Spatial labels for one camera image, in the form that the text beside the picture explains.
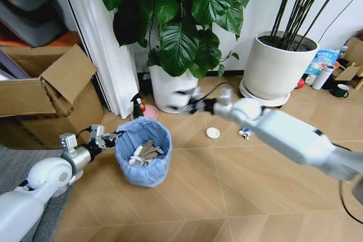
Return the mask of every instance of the blue trash can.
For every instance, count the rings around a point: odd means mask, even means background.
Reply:
[[[128,181],[144,187],[161,184],[168,173],[172,151],[167,128],[157,120],[139,117],[120,125],[117,131],[125,131],[116,143],[115,155]],[[128,161],[137,147],[148,140],[154,141],[154,146],[160,146],[163,154],[158,155],[147,167],[129,165]]]

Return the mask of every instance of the white plant pot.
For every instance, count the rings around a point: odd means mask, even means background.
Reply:
[[[174,92],[197,87],[198,79],[193,77],[189,69],[180,77],[172,77],[160,66],[154,65],[149,68],[156,106],[163,112],[179,113],[168,106],[185,106],[189,97]]]
[[[298,83],[315,57],[319,45],[308,38],[303,44],[310,51],[294,52],[263,44],[259,37],[269,35],[263,32],[255,36],[250,56],[244,70],[244,85],[248,91],[261,99],[273,100],[285,97]]]

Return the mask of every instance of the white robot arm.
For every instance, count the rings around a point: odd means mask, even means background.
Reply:
[[[240,99],[232,103],[231,89],[222,89],[218,99],[207,99],[199,88],[177,93],[190,96],[188,104],[179,108],[180,111],[191,114],[210,112],[246,126],[260,140],[295,163],[315,167],[344,181],[363,174],[363,152],[351,152],[338,146],[319,129],[282,111],[262,107],[255,99]],[[352,193],[363,204],[363,179]]]
[[[0,241],[19,242],[41,218],[52,197],[67,191],[83,169],[106,147],[114,147],[122,132],[104,134],[104,126],[92,125],[90,139],[77,147],[74,134],[60,136],[63,153],[36,163],[28,177],[13,191],[0,196]]]

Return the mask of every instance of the green mug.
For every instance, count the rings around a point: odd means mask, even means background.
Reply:
[[[330,93],[336,97],[346,98],[349,96],[349,87],[344,84],[338,84]]]

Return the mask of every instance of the gray rug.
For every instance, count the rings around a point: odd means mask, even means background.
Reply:
[[[58,157],[61,150],[9,150],[0,145],[0,194],[14,190],[24,181],[31,167],[48,157]],[[51,242],[54,240],[66,204],[73,188],[47,204],[38,227],[22,242]]]

